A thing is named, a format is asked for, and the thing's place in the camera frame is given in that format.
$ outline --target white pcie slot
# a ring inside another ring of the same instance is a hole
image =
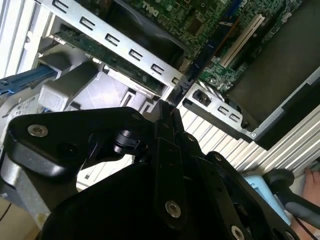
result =
[[[228,67],[231,61],[235,58],[235,56],[239,53],[241,48],[246,44],[246,42],[255,33],[257,28],[262,24],[264,20],[265,17],[261,14],[257,14],[254,16],[249,25],[243,30],[242,34],[238,37],[238,39],[235,41],[232,47],[221,59],[221,66],[223,66],[224,68]]]
[[[121,100],[120,107],[130,107],[134,101],[136,94],[128,90]]]

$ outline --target blue drive rail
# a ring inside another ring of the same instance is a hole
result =
[[[50,67],[46,65],[40,65],[39,67],[29,71],[2,78],[0,79],[0,95],[7,92],[16,94],[34,81],[41,82],[56,75],[57,72]]]

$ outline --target corrugated metal surface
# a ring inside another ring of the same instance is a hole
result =
[[[320,106],[294,127],[269,151],[254,142],[236,140],[211,125],[181,104],[178,106],[186,132],[199,142],[202,151],[221,153],[239,172],[265,173],[273,168],[286,168],[299,175],[320,157]],[[117,162],[101,163],[85,169],[78,176],[78,188],[84,189],[131,164],[126,155]]]

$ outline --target human hand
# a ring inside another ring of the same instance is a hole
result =
[[[302,197],[320,207],[320,172],[305,169],[305,183]]]
[[[305,182],[303,186],[302,197],[320,207],[320,172],[311,172],[309,168],[305,169]],[[311,233],[315,233],[316,228],[314,226],[311,226],[306,222],[303,222],[303,225]],[[291,222],[291,228],[295,231],[295,233],[301,240],[311,240],[311,237],[295,220]]]

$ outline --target green circuit board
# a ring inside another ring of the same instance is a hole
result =
[[[189,47],[192,60],[208,40],[230,1],[221,0],[126,0],[142,15]]]
[[[59,40],[65,41],[73,48],[83,50],[92,58],[102,61],[104,64],[120,72],[130,78],[131,80],[141,84],[154,94],[161,96],[164,84],[156,80],[154,77],[148,75],[129,61],[115,54],[105,46],[88,37],[84,33],[77,32],[73,29],[65,29],[55,34]]]
[[[238,20],[223,39],[212,61],[198,80],[226,93],[254,58],[277,33],[303,0],[126,0],[132,7],[180,40],[189,50],[180,71],[185,73],[208,39],[214,36],[218,23],[225,17]],[[223,67],[221,58],[256,15],[264,21],[242,47],[232,62]]]

